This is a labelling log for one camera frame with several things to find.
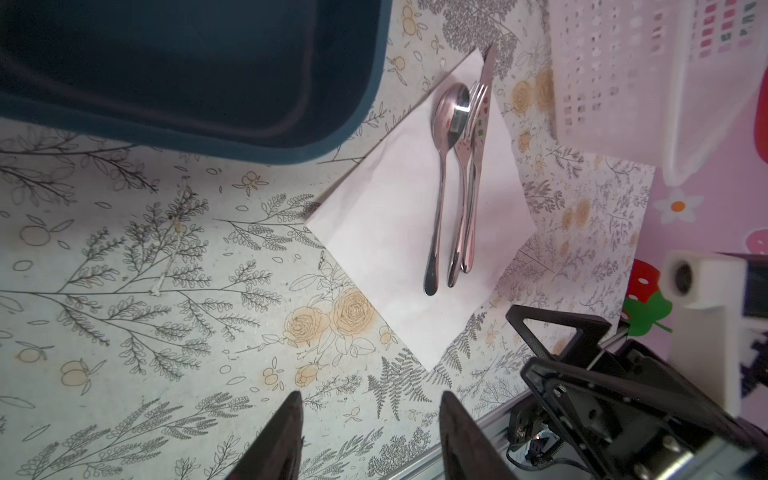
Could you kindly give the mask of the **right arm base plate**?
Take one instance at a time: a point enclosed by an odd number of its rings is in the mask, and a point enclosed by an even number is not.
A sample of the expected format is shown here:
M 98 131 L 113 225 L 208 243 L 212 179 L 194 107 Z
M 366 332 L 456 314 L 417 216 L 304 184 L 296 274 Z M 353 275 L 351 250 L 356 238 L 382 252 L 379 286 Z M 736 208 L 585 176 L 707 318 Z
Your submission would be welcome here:
M 507 430 L 507 461 L 526 474 L 565 474 L 579 471 L 576 478 L 591 479 L 590 470 L 571 451 L 564 454 L 565 440 L 553 427 L 536 399 L 527 394 L 510 410 Z

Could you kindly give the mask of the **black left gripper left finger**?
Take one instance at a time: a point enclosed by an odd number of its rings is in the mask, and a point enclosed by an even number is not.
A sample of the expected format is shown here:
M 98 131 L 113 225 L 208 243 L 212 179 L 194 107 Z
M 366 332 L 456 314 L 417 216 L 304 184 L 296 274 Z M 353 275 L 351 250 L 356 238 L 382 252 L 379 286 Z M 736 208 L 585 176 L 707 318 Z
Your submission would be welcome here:
M 291 392 L 226 480 L 296 480 L 303 448 L 303 407 L 299 391 Z

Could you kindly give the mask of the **silver spoon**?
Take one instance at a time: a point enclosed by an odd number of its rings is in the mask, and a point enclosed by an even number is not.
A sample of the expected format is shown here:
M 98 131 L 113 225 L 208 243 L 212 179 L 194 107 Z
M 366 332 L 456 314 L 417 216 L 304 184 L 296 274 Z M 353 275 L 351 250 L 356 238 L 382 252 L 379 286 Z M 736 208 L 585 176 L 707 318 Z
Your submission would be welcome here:
M 447 155 L 462 136 L 470 116 L 471 95 L 469 88 L 461 82 L 448 87 L 431 120 L 433 143 L 438 152 L 439 182 L 433 233 L 424 277 L 424 292 L 434 296 L 439 288 L 439 264 L 442 235 L 443 205 L 447 174 Z

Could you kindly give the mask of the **white paper napkin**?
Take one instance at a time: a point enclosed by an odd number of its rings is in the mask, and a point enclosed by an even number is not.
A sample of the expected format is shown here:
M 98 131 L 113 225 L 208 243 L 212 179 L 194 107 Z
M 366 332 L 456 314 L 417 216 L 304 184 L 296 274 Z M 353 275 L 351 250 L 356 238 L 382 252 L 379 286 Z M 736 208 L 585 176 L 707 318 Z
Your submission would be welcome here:
M 436 212 L 439 154 L 431 118 L 455 82 L 471 85 L 483 58 L 473 51 L 327 196 L 306 222 L 309 230 L 369 300 L 421 365 L 433 369 L 470 316 L 492 295 L 518 250 L 535 233 L 510 132 L 496 103 L 489 114 L 472 270 L 447 285 L 458 225 L 460 176 L 447 157 L 440 286 L 423 288 Z

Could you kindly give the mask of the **silver table knife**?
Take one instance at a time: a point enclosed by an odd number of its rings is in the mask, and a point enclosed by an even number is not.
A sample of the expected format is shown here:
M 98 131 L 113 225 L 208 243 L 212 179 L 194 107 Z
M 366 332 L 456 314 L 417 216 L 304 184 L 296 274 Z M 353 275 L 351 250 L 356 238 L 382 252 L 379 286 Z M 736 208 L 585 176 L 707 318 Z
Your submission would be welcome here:
M 469 130 L 470 162 L 468 170 L 469 193 L 467 228 L 465 232 L 465 253 L 461 268 L 469 273 L 474 264 L 477 211 L 479 205 L 480 180 L 487 133 L 492 86 L 495 76 L 498 46 L 491 44 L 486 52 L 480 80 L 473 97 L 473 111 Z

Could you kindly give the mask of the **silver fork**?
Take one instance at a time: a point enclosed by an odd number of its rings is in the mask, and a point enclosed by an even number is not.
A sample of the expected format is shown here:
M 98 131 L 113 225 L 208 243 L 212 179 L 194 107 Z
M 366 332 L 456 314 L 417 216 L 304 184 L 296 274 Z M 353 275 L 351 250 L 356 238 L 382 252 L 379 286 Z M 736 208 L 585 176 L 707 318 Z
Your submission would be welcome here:
M 454 251 L 450 260 L 449 273 L 448 273 L 448 287 L 452 288 L 456 285 L 459 273 L 461 271 L 462 261 L 467 251 L 467 232 L 468 232 L 468 217 L 469 217 L 469 164 L 472 154 L 472 131 L 476 124 L 476 119 L 479 111 L 480 103 L 486 93 L 487 87 L 483 83 L 477 83 L 469 91 L 470 103 L 467 119 L 463 122 L 460 131 L 459 140 L 454 145 L 454 151 L 458 159 L 459 164 L 459 180 L 460 180 L 460 219 L 457 227 Z

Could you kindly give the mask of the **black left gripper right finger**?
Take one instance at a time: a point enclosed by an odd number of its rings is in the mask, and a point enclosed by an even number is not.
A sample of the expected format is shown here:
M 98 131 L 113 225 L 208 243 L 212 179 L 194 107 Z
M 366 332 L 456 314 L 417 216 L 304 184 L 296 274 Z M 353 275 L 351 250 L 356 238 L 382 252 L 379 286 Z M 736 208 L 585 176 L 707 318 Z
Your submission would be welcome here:
M 450 391 L 444 391 L 441 397 L 439 426 L 446 479 L 516 478 L 458 398 Z

